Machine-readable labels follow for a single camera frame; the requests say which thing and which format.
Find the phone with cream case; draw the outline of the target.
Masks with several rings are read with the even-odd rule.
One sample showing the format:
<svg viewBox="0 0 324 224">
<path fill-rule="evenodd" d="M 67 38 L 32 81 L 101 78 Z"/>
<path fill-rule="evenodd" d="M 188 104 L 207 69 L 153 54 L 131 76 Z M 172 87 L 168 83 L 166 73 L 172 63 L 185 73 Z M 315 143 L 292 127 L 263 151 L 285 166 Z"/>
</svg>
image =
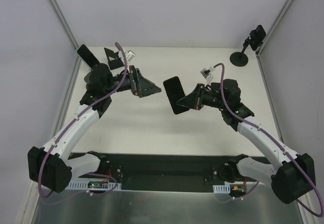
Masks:
<svg viewBox="0 0 324 224">
<path fill-rule="evenodd" d="M 179 99 L 185 97 L 185 93 L 178 76 L 169 78 L 163 82 L 172 111 L 175 115 L 189 111 L 189 108 L 177 104 Z"/>
</svg>

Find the phone with clear blue case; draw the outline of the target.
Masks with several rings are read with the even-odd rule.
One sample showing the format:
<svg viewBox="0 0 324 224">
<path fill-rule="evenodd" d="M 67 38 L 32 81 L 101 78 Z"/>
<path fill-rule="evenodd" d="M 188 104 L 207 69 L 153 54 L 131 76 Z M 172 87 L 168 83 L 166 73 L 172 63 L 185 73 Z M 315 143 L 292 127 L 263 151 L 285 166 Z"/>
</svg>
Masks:
<svg viewBox="0 0 324 224">
<path fill-rule="evenodd" d="M 76 52 L 91 69 L 100 63 L 85 44 L 82 44 Z"/>
</svg>

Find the black round base clamp stand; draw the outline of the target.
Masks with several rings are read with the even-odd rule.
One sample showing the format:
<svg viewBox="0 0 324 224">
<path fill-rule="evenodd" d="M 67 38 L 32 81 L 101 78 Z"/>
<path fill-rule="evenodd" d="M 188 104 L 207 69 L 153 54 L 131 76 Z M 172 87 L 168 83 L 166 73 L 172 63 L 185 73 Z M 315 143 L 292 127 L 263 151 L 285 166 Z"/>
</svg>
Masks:
<svg viewBox="0 0 324 224">
<path fill-rule="evenodd" d="M 231 64 L 233 64 L 236 67 L 243 67 L 246 66 L 249 59 L 247 57 L 247 55 L 245 54 L 245 51 L 247 49 L 247 47 L 250 45 L 251 42 L 251 38 L 248 37 L 247 39 L 245 39 L 245 42 L 243 43 L 243 49 L 241 52 L 234 52 L 230 55 L 230 62 Z"/>
</svg>

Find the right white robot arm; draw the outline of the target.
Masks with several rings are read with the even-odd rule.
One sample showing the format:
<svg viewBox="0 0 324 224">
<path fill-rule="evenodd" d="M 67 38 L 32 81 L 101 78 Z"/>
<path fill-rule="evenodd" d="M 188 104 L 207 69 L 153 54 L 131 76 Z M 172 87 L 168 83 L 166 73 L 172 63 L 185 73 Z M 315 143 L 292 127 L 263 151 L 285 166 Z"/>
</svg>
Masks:
<svg viewBox="0 0 324 224">
<path fill-rule="evenodd" d="M 240 101 L 240 94 L 233 79 L 210 86 L 199 83 L 190 94 L 177 99 L 176 104 L 193 110 L 203 106 L 219 109 L 225 123 L 247 138 L 268 161 L 265 164 L 240 154 L 219 170 L 222 180 L 233 183 L 243 177 L 252 178 L 271 187 L 280 201 L 290 204 L 316 186 L 314 161 L 308 154 L 300 155 L 281 142 L 275 143 L 254 113 Z"/>
</svg>

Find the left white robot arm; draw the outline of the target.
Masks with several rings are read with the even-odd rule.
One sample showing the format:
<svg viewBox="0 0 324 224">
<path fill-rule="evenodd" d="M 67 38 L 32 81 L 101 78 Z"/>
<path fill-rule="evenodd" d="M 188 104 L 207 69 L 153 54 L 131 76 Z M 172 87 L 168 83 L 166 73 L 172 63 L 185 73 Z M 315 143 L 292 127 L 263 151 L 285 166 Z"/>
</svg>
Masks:
<svg viewBox="0 0 324 224">
<path fill-rule="evenodd" d="M 88 74 L 87 90 L 69 122 L 41 148 L 32 147 L 28 154 L 29 178 L 56 193 L 62 192 L 76 177 L 91 173 L 104 177 L 108 170 L 107 157 L 89 151 L 70 159 L 70 153 L 110 106 L 115 92 L 130 91 L 143 98 L 161 92 L 161 88 L 142 76 L 133 65 L 114 76 L 108 65 L 98 63 Z"/>
</svg>

